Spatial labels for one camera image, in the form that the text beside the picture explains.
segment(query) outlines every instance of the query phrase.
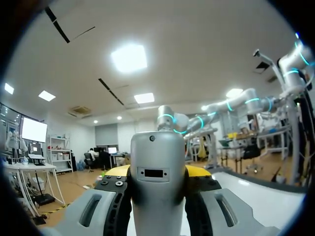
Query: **computer monitor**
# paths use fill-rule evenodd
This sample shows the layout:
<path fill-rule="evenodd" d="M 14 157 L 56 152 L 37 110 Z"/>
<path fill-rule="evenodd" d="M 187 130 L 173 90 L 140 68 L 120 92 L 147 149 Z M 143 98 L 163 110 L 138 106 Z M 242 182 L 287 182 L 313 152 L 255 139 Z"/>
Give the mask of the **computer monitor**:
<path fill-rule="evenodd" d="M 46 142 L 47 124 L 24 117 L 22 124 L 22 139 Z"/>
<path fill-rule="evenodd" d="M 101 147 L 95 147 L 95 148 L 93 148 L 93 149 L 94 149 L 95 152 L 100 152 Z"/>
<path fill-rule="evenodd" d="M 41 146 L 39 143 L 31 143 L 29 145 L 29 154 L 41 155 Z"/>
<path fill-rule="evenodd" d="M 115 154 L 115 153 L 117 153 L 117 148 L 116 148 L 116 147 L 109 147 L 109 148 L 108 148 L 108 153 L 109 153 L 109 154 Z"/>

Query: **white monitor screen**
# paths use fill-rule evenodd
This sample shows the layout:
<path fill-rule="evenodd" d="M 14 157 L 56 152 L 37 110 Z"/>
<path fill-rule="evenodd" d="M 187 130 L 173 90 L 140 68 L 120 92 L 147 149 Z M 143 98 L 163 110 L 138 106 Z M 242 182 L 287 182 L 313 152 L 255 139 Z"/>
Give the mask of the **white monitor screen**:
<path fill-rule="evenodd" d="M 108 153 L 109 153 L 109 154 L 115 154 L 115 153 L 117 153 L 117 148 L 116 148 L 116 147 L 109 147 L 109 148 L 108 148 Z"/>
<path fill-rule="evenodd" d="M 22 139 L 46 142 L 47 124 L 24 117 L 22 125 Z"/>

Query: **yellow black tape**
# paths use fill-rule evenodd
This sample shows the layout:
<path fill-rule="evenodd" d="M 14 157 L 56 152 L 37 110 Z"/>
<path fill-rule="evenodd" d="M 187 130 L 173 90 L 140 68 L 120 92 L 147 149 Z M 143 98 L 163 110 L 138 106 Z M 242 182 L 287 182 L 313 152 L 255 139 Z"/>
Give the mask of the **yellow black tape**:
<path fill-rule="evenodd" d="M 59 210 L 61 210 L 61 209 L 66 208 L 66 207 L 69 206 L 70 204 L 71 204 L 71 203 L 68 203 L 68 204 L 66 204 L 65 206 L 62 206 L 62 207 L 60 207 L 60 208 L 57 208 L 56 210 L 52 210 L 52 211 L 43 213 L 42 215 L 49 215 L 49 214 L 51 214 L 51 213 L 55 213 L 56 211 L 59 211 Z"/>

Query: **square ceiling light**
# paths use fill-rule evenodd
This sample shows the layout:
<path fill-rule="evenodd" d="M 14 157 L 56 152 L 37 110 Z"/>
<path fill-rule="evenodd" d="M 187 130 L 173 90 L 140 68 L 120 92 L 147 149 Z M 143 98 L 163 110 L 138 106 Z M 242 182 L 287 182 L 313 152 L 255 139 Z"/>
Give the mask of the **square ceiling light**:
<path fill-rule="evenodd" d="M 243 92 L 241 88 L 232 88 L 229 92 L 227 92 L 226 97 L 232 98 L 240 95 Z"/>
<path fill-rule="evenodd" d="M 5 83 L 5 85 L 4 85 L 4 90 L 7 91 L 7 92 L 10 93 L 10 94 L 13 94 L 13 92 L 14 92 L 14 88 L 11 87 L 11 86 L 10 86 L 9 84 L 7 84 L 7 83 Z"/>
<path fill-rule="evenodd" d="M 56 96 L 50 94 L 49 92 L 46 92 L 45 90 L 43 90 L 43 92 L 41 92 L 39 94 L 39 97 L 50 102 L 51 100 L 53 100 Z"/>
<path fill-rule="evenodd" d="M 147 59 L 142 45 L 129 44 L 111 54 L 116 68 L 122 73 L 130 73 L 147 68 Z"/>
<path fill-rule="evenodd" d="M 144 94 L 139 94 L 139 95 L 135 95 L 134 99 L 136 99 L 136 102 L 138 104 L 141 103 L 148 103 L 148 102 L 154 102 L 154 96 L 153 93 L 149 92 L 149 93 L 144 93 Z"/>

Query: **black chair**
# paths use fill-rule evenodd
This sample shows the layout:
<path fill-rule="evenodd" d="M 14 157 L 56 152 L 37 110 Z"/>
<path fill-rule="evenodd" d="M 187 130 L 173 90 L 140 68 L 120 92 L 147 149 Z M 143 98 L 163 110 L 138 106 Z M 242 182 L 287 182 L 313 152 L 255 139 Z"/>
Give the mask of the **black chair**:
<path fill-rule="evenodd" d="M 91 166 L 94 166 L 94 161 L 92 159 L 92 155 L 88 152 L 84 153 L 84 162 L 85 164 L 89 167 L 89 172 L 94 172 L 93 170 L 91 170 Z"/>
<path fill-rule="evenodd" d="M 260 149 L 257 144 L 249 145 L 244 149 L 243 160 L 252 159 L 252 164 L 246 167 L 246 172 L 244 174 L 247 174 L 248 170 L 250 169 L 254 169 L 255 174 L 258 172 L 258 169 L 263 169 L 261 165 L 256 164 L 254 161 L 254 159 L 259 157 L 260 154 Z"/>

